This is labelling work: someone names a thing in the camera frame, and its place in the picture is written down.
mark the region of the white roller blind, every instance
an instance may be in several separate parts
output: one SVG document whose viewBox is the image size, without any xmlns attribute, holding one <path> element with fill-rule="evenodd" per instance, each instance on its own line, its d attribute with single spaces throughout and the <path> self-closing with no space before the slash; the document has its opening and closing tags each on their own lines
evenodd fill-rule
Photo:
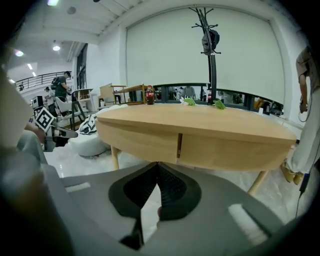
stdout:
<svg viewBox="0 0 320 256">
<path fill-rule="evenodd" d="M 268 22 L 229 9 L 215 8 L 207 16 L 218 24 L 217 88 L 249 93 L 283 103 L 284 72 L 276 37 Z M 198 16 L 189 9 L 169 11 L 128 29 L 129 86 L 208 83 Z"/>
</svg>

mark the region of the red bottle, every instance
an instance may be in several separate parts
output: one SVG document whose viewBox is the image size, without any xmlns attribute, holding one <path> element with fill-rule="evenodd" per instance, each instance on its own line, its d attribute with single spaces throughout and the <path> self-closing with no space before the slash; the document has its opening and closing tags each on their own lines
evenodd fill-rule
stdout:
<svg viewBox="0 0 320 256">
<path fill-rule="evenodd" d="M 210 104 L 210 101 L 211 101 L 211 90 L 209 90 L 209 94 L 208 94 L 208 105 Z"/>
<path fill-rule="evenodd" d="M 148 105 L 153 105 L 155 103 L 155 93 L 151 85 L 148 85 L 148 89 L 146 89 L 146 103 Z"/>
</svg>

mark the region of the bag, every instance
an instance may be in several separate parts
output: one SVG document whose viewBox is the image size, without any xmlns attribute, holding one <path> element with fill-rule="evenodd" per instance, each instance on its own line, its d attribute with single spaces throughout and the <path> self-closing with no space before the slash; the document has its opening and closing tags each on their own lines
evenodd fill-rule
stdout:
<svg viewBox="0 0 320 256">
<path fill-rule="evenodd" d="M 212 50 L 215 50 L 217 47 L 217 44 L 219 43 L 220 35 L 218 34 L 217 31 L 215 31 L 213 29 L 209 30 L 209 35 L 210 35 L 211 43 L 212 43 Z M 211 54 L 211 52 L 210 52 L 209 42 L 208 42 L 206 34 L 204 34 L 201 42 L 202 42 L 204 54 L 209 56 Z"/>
<path fill-rule="evenodd" d="M 59 77 L 55 77 L 51 82 L 51 90 L 55 90 L 59 84 Z"/>
</svg>

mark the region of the coat rack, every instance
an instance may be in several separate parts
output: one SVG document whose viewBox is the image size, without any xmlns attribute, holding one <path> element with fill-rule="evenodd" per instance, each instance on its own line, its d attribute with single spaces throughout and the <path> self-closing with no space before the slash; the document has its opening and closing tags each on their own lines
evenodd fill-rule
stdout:
<svg viewBox="0 0 320 256">
<path fill-rule="evenodd" d="M 212 28 L 217 27 L 216 25 L 209 25 L 207 21 L 207 14 L 210 13 L 212 9 L 206 10 L 204 8 L 204 13 L 201 9 L 198 9 L 196 6 L 194 9 L 189 8 L 190 10 L 196 12 L 199 17 L 200 24 L 195 24 L 192 28 L 202 28 L 203 31 L 203 38 L 202 38 L 202 46 L 203 50 L 201 53 L 208 56 L 208 65 L 209 65 L 209 87 L 208 90 L 211 90 L 211 99 L 208 99 L 208 104 L 212 105 L 213 100 L 216 99 L 217 93 L 217 69 L 216 69 L 216 56 L 215 54 L 221 54 L 221 52 L 216 52 L 216 46 L 220 40 L 220 36 L 217 31 L 213 30 Z"/>
</svg>

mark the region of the wooden table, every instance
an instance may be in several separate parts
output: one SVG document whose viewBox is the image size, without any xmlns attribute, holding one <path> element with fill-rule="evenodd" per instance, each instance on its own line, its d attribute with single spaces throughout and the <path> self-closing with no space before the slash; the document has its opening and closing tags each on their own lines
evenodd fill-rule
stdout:
<svg viewBox="0 0 320 256">
<path fill-rule="evenodd" d="M 286 158 L 296 136 L 284 126 L 236 108 L 182 104 L 138 105 L 97 116 L 99 137 L 138 158 L 192 167 L 259 171 L 254 194 L 269 170 Z"/>
<path fill-rule="evenodd" d="M 128 105 L 140 105 L 140 104 L 146 104 L 146 90 L 148 89 L 147 85 L 140 84 L 128 88 L 123 88 L 121 90 L 114 90 L 113 94 L 123 94 L 124 96 L 124 103 Z M 142 101 L 133 101 L 133 102 L 126 102 L 126 96 L 125 93 L 135 92 L 135 91 L 142 91 Z"/>
</svg>

